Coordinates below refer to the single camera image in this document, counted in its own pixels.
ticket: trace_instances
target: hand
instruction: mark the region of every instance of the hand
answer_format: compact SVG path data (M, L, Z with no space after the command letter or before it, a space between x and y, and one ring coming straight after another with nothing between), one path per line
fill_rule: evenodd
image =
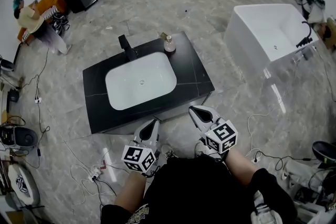
M37 4L38 2L37 2L37 0L35 0L34 2L33 2L33 5L31 6L31 8L33 9L33 10L36 10L36 4Z

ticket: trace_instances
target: bathroom vanity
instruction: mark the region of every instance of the bathroom vanity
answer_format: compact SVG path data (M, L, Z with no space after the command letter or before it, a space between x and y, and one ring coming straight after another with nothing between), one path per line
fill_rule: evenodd
M83 71L91 133L132 134L145 121L167 121L205 102L214 86L184 32L172 35L176 51L163 39L134 48Z

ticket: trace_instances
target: white bathtub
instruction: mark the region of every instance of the white bathtub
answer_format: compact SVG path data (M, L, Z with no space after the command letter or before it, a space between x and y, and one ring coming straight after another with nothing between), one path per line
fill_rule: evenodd
M314 31L308 45L297 48L309 33L299 11L290 4L258 4L234 7L224 42L246 80L265 69L270 62L294 54L319 38Z

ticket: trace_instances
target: floor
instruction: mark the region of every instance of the floor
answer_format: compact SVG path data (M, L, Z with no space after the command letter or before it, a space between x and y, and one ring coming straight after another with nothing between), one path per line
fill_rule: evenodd
M334 141L336 105L331 100L323 62L315 51L308 61L302 58L297 67L292 58L285 58L269 66L267 76L261 73L252 82L247 82L235 65L223 43L223 34L234 6L257 3L293 3L293 0L99 0L86 12L69 15L71 27L64 39L73 47L66 56L48 54L39 82L41 125L50 126L40 144L40 167L27 166L39 188L41 204L54 223L99 222L98 195L85 191L86 201L76 205L83 202L83 193L69 169L77 181L87 178L87 173L73 165L80 163L67 145L88 166L100 164L102 149L111 148L116 167L124 167L120 156L130 136L91 135L82 80L83 69L121 52L118 36L123 34L134 47L158 38L163 31L167 34L185 31L216 89L206 105L233 122L239 131L237 148L242 153L250 150L247 118L254 113L267 114L273 108L267 117L250 119L253 147L265 154L310 157L313 141ZM325 59L336 91L336 64L323 45L318 44L317 49ZM47 48L38 40L21 48L17 71L24 74L26 82L42 70L46 54ZM282 98L286 88L286 97ZM11 109L22 115L28 127L38 131L35 90L34 81L22 90L19 102L12 104ZM181 157L193 157L198 139L198 130L188 116L161 126L161 143L169 143ZM38 165L36 150L26 160ZM263 157L258 165L279 175L275 163ZM107 173L102 178L118 193L127 173L116 170L116 176L115 183ZM97 193L95 184L83 182L91 194ZM101 187L103 192L108 191L107 186ZM107 192L101 199L103 204L112 203L114 195Z

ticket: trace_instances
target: white sink basin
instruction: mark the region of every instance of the white sink basin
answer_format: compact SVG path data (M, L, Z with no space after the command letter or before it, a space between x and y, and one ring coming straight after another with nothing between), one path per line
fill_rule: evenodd
M265 69L270 62L290 55L307 46L297 48L309 33L299 11L290 4L258 4L236 6L224 34L235 62L245 79ZM312 31L313 41L318 41Z
M170 93L177 79L167 56L155 52L110 70L105 82L111 106L124 110Z

